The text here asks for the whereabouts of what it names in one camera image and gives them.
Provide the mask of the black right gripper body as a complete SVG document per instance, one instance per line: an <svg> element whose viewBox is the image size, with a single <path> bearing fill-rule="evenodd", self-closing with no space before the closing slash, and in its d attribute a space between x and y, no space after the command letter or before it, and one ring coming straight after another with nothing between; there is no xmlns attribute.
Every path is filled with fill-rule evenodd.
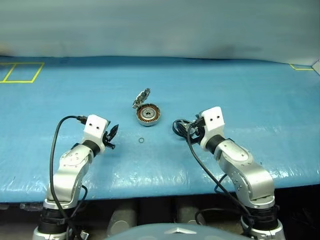
<svg viewBox="0 0 320 240"><path fill-rule="evenodd" d="M196 120L188 123L185 127L185 138L189 141L201 141L205 135L205 119L204 117L197 118Z"/></svg>

